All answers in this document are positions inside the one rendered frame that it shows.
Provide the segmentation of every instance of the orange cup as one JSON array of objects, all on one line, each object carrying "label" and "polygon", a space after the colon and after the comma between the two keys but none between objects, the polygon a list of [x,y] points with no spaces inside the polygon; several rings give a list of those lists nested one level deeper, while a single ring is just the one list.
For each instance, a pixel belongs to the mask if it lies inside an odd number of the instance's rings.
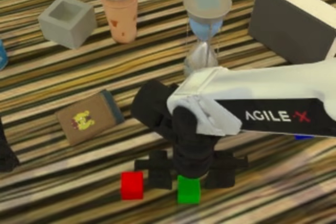
[{"label": "orange cup", "polygon": [[138,0],[101,0],[112,38],[130,43],[137,37]]}]

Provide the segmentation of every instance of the hourglass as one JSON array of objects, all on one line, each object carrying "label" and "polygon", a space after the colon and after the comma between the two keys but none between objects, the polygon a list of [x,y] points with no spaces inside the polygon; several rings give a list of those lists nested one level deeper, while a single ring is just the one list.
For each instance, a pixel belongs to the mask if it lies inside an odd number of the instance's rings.
[{"label": "hourglass", "polygon": [[222,27],[224,17],[231,9],[232,0],[183,0],[183,4],[190,28],[197,37],[197,43],[190,49],[184,61],[184,74],[188,76],[196,69],[218,66],[217,54],[211,46],[211,40]]}]

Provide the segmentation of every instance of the gray box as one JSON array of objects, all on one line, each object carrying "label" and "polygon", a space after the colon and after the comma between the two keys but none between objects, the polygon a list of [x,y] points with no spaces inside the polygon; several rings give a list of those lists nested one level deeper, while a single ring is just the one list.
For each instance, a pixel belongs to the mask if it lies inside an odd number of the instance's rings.
[{"label": "gray box", "polygon": [[38,16],[47,40],[79,48],[97,27],[93,6],[79,0],[55,0]]},{"label": "gray box", "polygon": [[322,0],[255,0],[248,33],[294,64],[332,59],[336,9]]}]

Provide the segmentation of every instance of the yellow cartoon character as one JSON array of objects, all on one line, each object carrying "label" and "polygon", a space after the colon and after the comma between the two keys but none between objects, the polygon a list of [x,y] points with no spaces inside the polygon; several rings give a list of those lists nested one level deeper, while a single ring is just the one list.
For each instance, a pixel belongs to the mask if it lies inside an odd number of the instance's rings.
[{"label": "yellow cartoon character", "polygon": [[71,125],[76,130],[86,130],[91,125],[94,125],[95,121],[90,116],[90,111],[86,110],[84,112],[78,113],[71,120]]}]

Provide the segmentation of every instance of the striped table surface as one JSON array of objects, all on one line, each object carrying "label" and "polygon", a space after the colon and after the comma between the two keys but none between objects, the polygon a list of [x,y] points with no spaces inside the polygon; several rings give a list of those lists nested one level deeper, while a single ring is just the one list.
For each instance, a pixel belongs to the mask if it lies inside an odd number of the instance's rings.
[{"label": "striped table surface", "polygon": [[[139,0],[138,38],[127,45],[111,39],[100,1],[82,0],[94,5],[99,27],[82,47],[67,50],[39,29],[37,16],[53,1],[0,0],[0,39],[9,56],[0,72],[0,114],[22,163],[0,174],[0,223],[335,223],[332,138],[225,137],[218,150],[250,159],[235,187],[202,189],[199,205],[178,205],[175,179],[172,191],[145,185],[143,200],[121,201],[121,172],[149,150],[171,154],[166,141],[130,116],[132,99],[153,78],[181,83],[196,38],[186,36],[182,0]],[[213,39],[220,64],[233,70],[288,64],[248,36],[253,3],[234,0]],[[112,92],[125,123],[69,146],[54,113],[102,89]]]}]

